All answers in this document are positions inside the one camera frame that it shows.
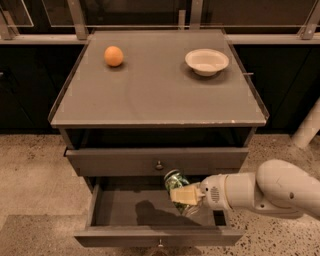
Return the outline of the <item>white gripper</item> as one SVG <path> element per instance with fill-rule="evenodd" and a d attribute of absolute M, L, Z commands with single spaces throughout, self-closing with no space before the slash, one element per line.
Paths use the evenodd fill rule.
<path fill-rule="evenodd" d="M 203 204 L 212 210 L 229 210 L 226 196 L 227 175 L 212 175 L 206 177 L 200 184 L 193 183 L 170 191 L 172 202 L 198 205 L 203 198 Z"/>

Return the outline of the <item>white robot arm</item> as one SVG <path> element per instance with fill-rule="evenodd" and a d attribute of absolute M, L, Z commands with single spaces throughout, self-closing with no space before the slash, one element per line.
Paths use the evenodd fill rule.
<path fill-rule="evenodd" d="M 170 190 L 174 203 L 204 205 L 212 210 L 244 208 L 286 219 L 307 214 L 320 218 L 320 181 L 301 168 L 272 159 L 257 171 L 220 174 Z"/>

